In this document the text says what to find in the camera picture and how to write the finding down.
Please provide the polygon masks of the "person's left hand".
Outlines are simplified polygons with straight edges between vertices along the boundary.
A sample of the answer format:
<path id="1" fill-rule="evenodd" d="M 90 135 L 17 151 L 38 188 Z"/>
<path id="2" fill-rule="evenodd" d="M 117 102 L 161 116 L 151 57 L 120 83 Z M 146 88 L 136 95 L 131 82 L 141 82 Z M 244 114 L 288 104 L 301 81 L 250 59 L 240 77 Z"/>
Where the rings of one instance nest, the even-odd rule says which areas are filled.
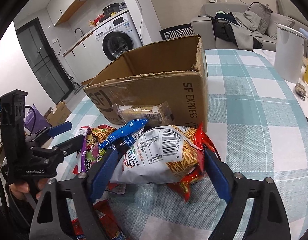
<path id="1" fill-rule="evenodd" d="M 37 200 L 39 200 L 39 198 L 41 197 L 41 191 L 44 189 L 47 181 L 48 178 L 41 178 L 40 180 L 35 182 L 35 187 L 38 190 L 38 193 L 36 194 Z M 25 181 L 19 181 L 17 183 L 10 184 L 9 188 L 11 193 L 19 200 L 25 200 L 25 194 L 29 193 L 31 189 L 29 184 Z"/>

